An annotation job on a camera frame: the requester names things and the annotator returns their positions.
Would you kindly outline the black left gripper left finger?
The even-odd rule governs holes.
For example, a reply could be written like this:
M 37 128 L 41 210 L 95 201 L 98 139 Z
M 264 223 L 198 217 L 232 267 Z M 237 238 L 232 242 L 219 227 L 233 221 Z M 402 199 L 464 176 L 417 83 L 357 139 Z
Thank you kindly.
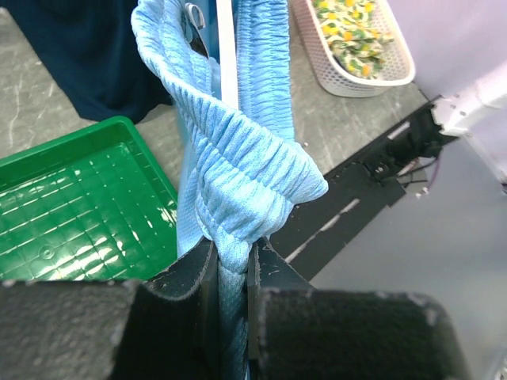
M 4 379 L 217 379 L 217 252 L 155 277 L 1 283 Z

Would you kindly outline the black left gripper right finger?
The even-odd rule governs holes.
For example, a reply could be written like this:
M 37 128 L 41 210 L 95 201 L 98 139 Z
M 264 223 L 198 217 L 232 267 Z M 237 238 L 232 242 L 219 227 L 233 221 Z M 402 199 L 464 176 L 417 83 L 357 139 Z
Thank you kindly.
M 468 379 L 451 318 L 419 293 L 319 290 L 271 246 L 248 263 L 252 379 Z

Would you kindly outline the light blue shorts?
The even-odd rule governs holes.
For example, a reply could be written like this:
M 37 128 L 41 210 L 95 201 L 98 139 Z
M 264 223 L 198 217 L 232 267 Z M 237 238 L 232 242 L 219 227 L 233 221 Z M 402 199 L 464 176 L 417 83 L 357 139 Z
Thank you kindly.
M 141 1 L 132 13 L 139 54 L 172 97 L 185 158 L 177 247 L 206 238 L 218 251 L 219 352 L 224 379 L 247 373 L 246 277 L 254 243 L 277 232 L 294 206 L 328 184 L 295 140 L 288 4 L 237 1 L 235 54 L 195 52 L 182 1 Z

